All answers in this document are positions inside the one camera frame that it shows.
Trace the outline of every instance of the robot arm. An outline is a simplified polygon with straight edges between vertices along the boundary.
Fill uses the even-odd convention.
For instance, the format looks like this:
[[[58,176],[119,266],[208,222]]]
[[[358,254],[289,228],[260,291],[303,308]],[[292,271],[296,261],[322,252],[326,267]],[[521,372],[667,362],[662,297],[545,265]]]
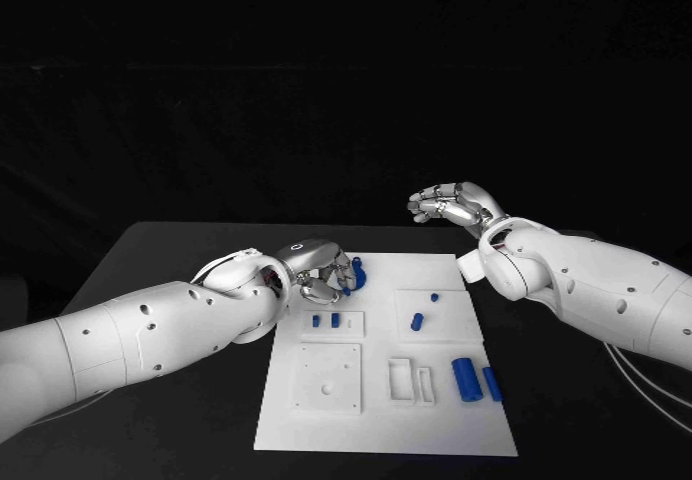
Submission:
[[[62,317],[0,332],[0,443],[97,394],[150,380],[261,338],[286,313],[292,286],[316,303],[341,299],[332,270],[355,287],[339,245],[306,240],[277,258],[240,251],[194,281],[139,290]],[[321,278],[310,270],[321,270]]]
[[[447,218],[479,239],[457,260],[468,282],[488,278],[509,299],[544,303],[599,340],[692,370],[692,279],[649,255],[561,235],[511,217],[473,183],[411,196],[420,223]]]

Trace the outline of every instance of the dark wall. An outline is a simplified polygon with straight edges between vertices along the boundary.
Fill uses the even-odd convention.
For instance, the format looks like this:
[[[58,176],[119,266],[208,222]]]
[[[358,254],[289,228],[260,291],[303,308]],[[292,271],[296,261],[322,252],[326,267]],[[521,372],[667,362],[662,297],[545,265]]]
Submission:
[[[0,261],[58,299],[34,315],[137,221],[413,225],[465,180],[692,270],[685,4],[555,5],[18,14]]]

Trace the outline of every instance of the cable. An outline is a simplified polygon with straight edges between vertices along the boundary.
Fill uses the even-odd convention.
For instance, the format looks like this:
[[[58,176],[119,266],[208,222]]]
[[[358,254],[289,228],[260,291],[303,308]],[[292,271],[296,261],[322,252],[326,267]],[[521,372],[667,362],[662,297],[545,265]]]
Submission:
[[[616,346],[610,346],[615,350],[620,358],[625,360],[625,363],[629,365],[632,370],[635,370],[635,373],[641,376],[642,380],[664,394],[668,395],[677,402],[682,403],[688,408],[692,408],[692,403],[687,402],[682,398],[678,398],[672,393],[669,393],[667,390],[664,390],[646,377],[645,374],[635,368],[635,365],[630,363],[628,360],[626,356],[623,355],[623,352]]]
[[[632,383],[632,386],[638,389],[638,392],[642,394],[642,396],[646,398],[648,402],[659,409],[661,413],[664,413],[664,415],[678,424],[679,427],[682,427],[690,433],[692,433],[692,428],[690,428],[668,412],[667,410],[664,410],[664,407],[659,406],[659,404],[649,398],[649,396],[646,395],[646,393],[642,391],[642,389],[639,388],[639,385],[635,383],[635,380],[630,378],[630,376],[628,375],[628,372],[625,371],[625,368],[623,366],[620,365],[620,362],[617,361],[617,358],[616,356],[613,355],[613,352],[610,351],[610,348],[609,348],[609,344],[606,342],[603,342],[603,345],[606,346],[606,350],[609,351],[609,354],[610,354],[610,357],[613,358],[613,361],[616,362],[616,365],[617,365],[617,368],[620,369],[620,372],[623,373],[625,375],[625,378],[628,378],[628,380],[630,381]]]
[[[49,422],[51,420],[57,420],[61,417],[68,416],[70,414],[78,412],[83,408],[87,408],[90,405],[94,405],[110,393],[113,390],[106,391],[97,398],[94,398],[90,402],[87,402],[84,405],[80,405],[80,407],[74,408],[73,410],[68,410],[65,413],[61,413],[60,415],[52,415],[49,417],[45,417],[42,420],[38,422],[34,422],[29,427],[35,427],[36,425],[41,425],[42,423]]]

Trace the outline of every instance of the blue object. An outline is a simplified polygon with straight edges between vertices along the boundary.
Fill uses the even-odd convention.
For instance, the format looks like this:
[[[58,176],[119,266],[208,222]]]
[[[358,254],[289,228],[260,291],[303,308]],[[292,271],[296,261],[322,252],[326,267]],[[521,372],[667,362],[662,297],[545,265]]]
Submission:
[[[457,358],[452,362],[452,368],[455,369],[455,377],[457,378],[462,400],[465,402],[478,402],[483,398],[483,392],[481,391],[479,377],[476,377],[472,359]]]
[[[494,401],[502,402],[501,387],[498,387],[498,382],[495,381],[494,369],[491,367],[483,368],[483,376],[486,377],[488,389],[491,390]]]
[[[367,276],[362,265],[364,262],[361,261],[361,257],[354,257],[354,261],[351,262],[354,272],[357,273],[357,288],[354,290],[358,290],[365,285]]]
[[[411,330],[419,331],[423,325],[423,313],[414,315],[414,321],[411,322]]]

